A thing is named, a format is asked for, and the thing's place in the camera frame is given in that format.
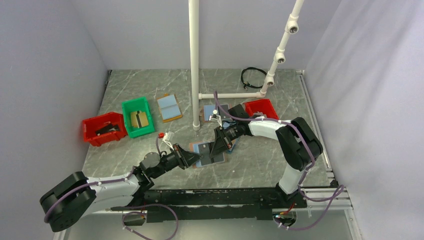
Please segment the brown blue card holder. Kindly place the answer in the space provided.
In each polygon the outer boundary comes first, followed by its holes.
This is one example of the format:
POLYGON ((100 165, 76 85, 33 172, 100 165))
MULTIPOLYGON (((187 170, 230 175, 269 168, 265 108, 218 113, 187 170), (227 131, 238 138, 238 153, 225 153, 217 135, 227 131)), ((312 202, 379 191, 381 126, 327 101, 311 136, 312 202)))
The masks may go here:
POLYGON ((226 154, 223 152, 220 155, 211 157, 212 141, 198 141, 189 144, 189 150, 202 155, 202 158, 192 165, 194 169, 222 164, 227 161, 226 154))

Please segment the grey credit card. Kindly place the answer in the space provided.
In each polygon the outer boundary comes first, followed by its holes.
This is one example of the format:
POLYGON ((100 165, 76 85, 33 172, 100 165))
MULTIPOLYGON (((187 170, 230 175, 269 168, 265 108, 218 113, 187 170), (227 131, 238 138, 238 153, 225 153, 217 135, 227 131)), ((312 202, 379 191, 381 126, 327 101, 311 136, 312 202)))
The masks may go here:
POLYGON ((211 142, 200 143, 198 145, 198 152, 199 154, 203 155, 203 157, 196 163, 197 167, 205 167, 205 166, 225 162, 226 158, 224 153, 211 157, 210 156, 211 151, 212 151, 211 142))

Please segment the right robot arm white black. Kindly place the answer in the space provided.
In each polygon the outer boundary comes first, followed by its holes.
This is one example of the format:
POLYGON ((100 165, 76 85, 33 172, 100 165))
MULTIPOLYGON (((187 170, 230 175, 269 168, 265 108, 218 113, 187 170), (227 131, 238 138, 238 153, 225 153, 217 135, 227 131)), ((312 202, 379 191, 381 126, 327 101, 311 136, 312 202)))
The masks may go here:
POLYGON ((279 142, 287 162, 284 173, 277 184, 276 203, 287 208, 295 201, 308 167, 323 153, 323 146, 302 117, 290 121, 249 116, 242 105, 230 108, 226 114, 233 120, 227 128, 214 129, 215 140, 209 156, 219 155, 233 147, 233 140, 241 136, 264 137, 279 142))

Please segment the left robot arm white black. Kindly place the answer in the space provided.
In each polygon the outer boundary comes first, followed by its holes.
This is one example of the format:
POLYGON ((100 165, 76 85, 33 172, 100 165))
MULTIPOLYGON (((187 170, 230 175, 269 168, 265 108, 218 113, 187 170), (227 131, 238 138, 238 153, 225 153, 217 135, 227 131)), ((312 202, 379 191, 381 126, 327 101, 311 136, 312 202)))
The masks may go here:
POLYGON ((44 222, 53 232, 60 232, 80 218, 115 207, 139 209, 153 180, 173 170, 185 170, 203 157, 183 149, 178 143, 170 152, 151 152, 130 172, 110 177, 87 177, 82 171, 69 175, 39 200, 44 222))

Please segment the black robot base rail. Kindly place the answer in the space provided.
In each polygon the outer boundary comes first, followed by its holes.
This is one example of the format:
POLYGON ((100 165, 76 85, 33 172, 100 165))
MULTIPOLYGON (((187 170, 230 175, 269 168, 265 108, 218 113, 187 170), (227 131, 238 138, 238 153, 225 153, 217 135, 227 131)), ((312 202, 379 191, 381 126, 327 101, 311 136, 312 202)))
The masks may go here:
POLYGON ((169 206, 179 220, 272 220, 277 212, 307 207, 306 200, 299 193, 287 196, 276 187, 249 187, 153 189, 136 196, 127 206, 116 206, 111 210, 145 209, 148 223, 173 220, 173 215, 158 204, 169 206))

